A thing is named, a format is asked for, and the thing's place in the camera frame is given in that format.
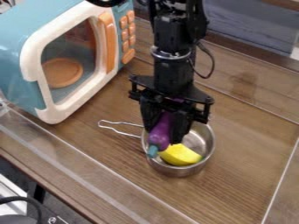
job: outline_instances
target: microwave button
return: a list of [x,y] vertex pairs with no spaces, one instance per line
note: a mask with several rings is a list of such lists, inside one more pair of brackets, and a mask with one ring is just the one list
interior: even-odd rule
[[122,31],[122,40],[126,41],[128,39],[128,29]]
[[120,29],[124,30],[127,28],[127,17],[122,17],[119,20]]
[[127,52],[127,50],[128,50],[128,41],[126,41],[124,44],[122,45],[122,50],[123,50],[123,53]]
[[128,26],[128,34],[130,34],[130,36],[132,36],[135,33],[136,33],[136,24],[132,23],[132,24]]
[[126,15],[127,15],[127,21],[128,21],[128,23],[130,24],[134,23],[135,22],[135,17],[136,17],[135,12],[131,10]]
[[127,62],[135,57],[136,49],[131,48],[123,56],[122,62],[127,64]]
[[134,35],[128,40],[130,46],[134,46],[136,43],[136,35]]

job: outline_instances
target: yellow object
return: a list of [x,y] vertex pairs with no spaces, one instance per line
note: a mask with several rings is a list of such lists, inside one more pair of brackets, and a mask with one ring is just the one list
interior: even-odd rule
[[171,165],[186,166],[200,162],[202,155],[182,143],[172,144],[164,151],[158,152],[160,158]]

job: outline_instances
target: blue toy microwave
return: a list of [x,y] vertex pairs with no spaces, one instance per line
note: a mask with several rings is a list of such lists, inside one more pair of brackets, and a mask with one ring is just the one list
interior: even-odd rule
[[47,123],[62,122],[135,57],[132,1],[23,0],[0,14],[0,89]]

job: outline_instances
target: metal wire handle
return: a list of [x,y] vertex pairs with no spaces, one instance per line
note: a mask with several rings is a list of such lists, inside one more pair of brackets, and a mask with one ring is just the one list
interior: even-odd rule
[[118,129],[115,129],[115,128],[107,126],[107,125],[103,125],[102,123],[124,124],[124,125],[135,126],[135,127],[139,127],[139,128],[143,128],[143,127],[144,127],[143,125],[136,124],[136,123],[131,123],[131,122],[111,122],[111,121],[107,121],[107,120],[100,120],[100,121],[98,122],[98,126],[99,126],[102,129],[114,130],[118,134],[120,134],[120,135],[123,135],[123,136],[127,136],[127,137],[142,138],[140,136],[136,136],[136,135],[134,135],[134,134],[126,133],[126,132],[119,131]]

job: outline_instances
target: microwave window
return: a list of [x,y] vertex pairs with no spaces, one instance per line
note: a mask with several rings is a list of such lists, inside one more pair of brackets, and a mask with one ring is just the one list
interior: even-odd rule
[[44,47],[42,68],[55,103],[62,103],[94,75],[96,49],[90,20],[82,22]]

